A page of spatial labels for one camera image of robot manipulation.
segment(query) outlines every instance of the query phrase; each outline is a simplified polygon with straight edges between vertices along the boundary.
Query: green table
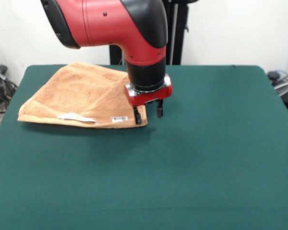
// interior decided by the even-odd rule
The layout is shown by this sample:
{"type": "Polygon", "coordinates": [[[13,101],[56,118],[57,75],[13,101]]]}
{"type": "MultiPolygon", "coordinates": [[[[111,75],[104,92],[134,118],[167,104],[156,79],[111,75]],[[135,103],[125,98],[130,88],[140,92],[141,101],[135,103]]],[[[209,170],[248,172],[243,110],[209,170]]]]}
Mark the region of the green table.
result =
{"type": "Polygon", "coordinates": [[[0,126],[0,230],[288,230],[288,112],[262,69],[168,67],[144,128],[17,122],[60,67],[29,67],[0,126]]]}

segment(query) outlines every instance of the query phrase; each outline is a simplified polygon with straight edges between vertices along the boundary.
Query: black stand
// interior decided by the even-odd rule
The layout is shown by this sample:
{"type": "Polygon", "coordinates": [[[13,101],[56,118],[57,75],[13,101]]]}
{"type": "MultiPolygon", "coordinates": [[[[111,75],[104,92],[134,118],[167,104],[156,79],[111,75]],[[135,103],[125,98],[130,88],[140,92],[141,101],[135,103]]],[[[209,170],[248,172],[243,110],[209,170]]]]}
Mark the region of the black stand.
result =
{"type": "MultiPolygon", "coordinates": [[[[180,65],[183,40],[187,27],[189,7],[188,3],[198,0],[163,0],[168,18],[167,65],[180,65]]],[[[122,51],[118,46],[110,45],[111,65],[121,65],[122,51]]]]}

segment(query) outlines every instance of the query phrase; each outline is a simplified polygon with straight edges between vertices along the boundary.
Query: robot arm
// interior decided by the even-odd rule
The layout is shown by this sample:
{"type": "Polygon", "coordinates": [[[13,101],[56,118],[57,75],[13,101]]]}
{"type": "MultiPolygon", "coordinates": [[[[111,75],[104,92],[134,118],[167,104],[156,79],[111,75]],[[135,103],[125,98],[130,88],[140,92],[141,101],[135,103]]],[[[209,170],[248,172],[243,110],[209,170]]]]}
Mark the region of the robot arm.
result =
{"type": "Polygon", "coordinates": [[[162,0],[41,0],[56,36],[69,48],[118,45],[126,59],[130,84],[125,93],[137,107],[171,96],[166,74],[168,27],[162,0]]]}

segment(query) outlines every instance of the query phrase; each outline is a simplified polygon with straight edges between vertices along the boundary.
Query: folded towel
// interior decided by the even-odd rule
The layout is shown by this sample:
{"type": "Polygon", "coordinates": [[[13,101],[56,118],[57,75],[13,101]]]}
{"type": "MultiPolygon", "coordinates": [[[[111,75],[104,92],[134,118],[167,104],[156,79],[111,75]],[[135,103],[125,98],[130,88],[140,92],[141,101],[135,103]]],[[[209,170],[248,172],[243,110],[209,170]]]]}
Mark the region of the folded towel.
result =
{"type": "Polygon", "coordinates": [[[147,125],[145,106],[136,125],[124,93],[126,72],[80,62],[59,69],[25,102],[18,121],[87,128],[132,128],[147,125]]]}

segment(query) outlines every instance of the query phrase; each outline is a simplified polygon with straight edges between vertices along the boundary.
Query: towel label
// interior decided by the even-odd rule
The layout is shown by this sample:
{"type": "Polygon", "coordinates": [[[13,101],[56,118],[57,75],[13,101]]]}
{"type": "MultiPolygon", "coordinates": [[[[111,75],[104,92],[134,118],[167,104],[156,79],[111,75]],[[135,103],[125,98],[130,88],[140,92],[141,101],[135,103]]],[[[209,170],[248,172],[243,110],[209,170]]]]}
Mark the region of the towel label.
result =
{"type": "Polygon", "coordinates": [[[127,116],[115,116],[112,118],[112,123],[123,122],[123,121],[128,121],[128,117],[127,116]]]}
{"type": "Polygon", "coordinates": [[[75,114],[75,113],[62,114],[62,115],[58,116],[57,119],[75,120],[75,121],[82,121],[82,122],[94,122],[94,123],[97,122],[94,119],[83,117],[83,116],[80,116],[79,114],[75,114]]]}

